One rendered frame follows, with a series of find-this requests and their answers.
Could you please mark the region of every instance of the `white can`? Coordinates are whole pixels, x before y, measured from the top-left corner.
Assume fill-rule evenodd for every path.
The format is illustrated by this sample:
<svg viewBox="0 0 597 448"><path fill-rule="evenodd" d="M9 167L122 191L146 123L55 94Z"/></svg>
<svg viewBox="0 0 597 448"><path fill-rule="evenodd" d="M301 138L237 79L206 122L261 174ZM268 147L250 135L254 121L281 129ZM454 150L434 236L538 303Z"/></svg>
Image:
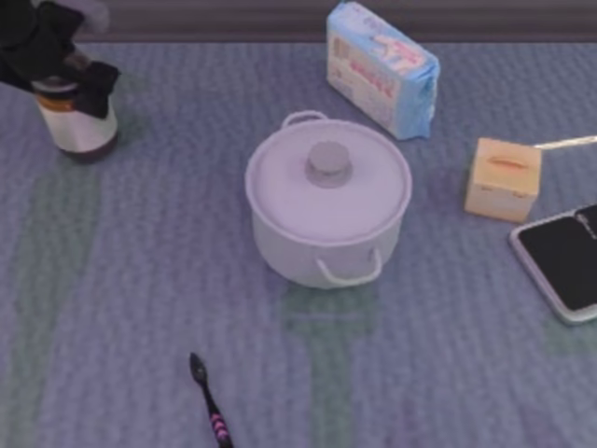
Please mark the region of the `white can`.
<svg viewBox="0 0 597 448"><path fill-rule="evenodd" d="M303 111L259 146L245 188L258 250L274 271L305 287L356 287L392 256L412 179L383 135Z"/></svg>

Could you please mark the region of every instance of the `pot lid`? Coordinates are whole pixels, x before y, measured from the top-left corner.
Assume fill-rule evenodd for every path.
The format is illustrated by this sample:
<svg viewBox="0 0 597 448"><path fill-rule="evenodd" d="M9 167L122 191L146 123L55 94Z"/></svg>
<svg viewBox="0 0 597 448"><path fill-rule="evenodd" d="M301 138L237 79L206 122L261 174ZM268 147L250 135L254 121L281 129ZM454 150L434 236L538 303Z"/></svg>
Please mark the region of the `pot lid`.
<svg viewBox="0 0 597 448"><path fill-rule="evenodd" d="M293 124L298 119L316 119ZM253 211L306 243L340 245L395 225L410 201L409 166L387 138L320 112L289 116L246 173Z"/></svg>

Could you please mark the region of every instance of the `carton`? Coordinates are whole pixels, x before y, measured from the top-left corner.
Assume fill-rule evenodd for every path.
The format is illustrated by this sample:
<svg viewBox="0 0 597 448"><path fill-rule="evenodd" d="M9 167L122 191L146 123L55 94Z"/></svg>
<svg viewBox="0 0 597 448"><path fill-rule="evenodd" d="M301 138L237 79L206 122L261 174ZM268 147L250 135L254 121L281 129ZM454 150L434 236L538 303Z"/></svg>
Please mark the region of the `carton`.
<svg viewBox="0 0 597 448"><path fill-rule="evenodd" d="M543 151L480 138L473 161L465 210L522 223L539 194Z"/></svg>
<svg viewBox="0 0 597 448"><path fill-rule="evenodd" d="M428 137L436 56L356 2L327 18L327 81L398 140Z"/></svg>

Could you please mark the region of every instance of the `lid knob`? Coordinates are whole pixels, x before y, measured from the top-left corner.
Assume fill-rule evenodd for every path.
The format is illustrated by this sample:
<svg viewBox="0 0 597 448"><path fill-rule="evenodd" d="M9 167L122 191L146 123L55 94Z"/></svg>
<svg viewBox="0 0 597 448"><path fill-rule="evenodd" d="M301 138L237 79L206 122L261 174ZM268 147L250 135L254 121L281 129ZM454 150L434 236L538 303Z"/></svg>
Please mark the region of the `lid knob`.
<svg viewBox="0 0 597 448"><path fill-rule="evenodd" d="M320 142L309 153L306 167L309 180L322 189L336 189L353 174L348 148L337 142Z"/></svg>

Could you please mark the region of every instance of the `tablet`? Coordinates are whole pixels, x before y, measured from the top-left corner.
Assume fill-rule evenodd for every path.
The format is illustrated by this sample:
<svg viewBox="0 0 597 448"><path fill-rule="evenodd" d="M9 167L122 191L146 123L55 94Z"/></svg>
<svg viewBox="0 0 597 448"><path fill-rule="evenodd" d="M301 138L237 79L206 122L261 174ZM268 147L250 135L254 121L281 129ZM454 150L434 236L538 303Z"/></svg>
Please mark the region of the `tablet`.
<svg viewBox="0 0 597 448"><path fill-rule="evenodd" d="M564 322L597 317L597 205L518 227L510 243Z"/></svg>

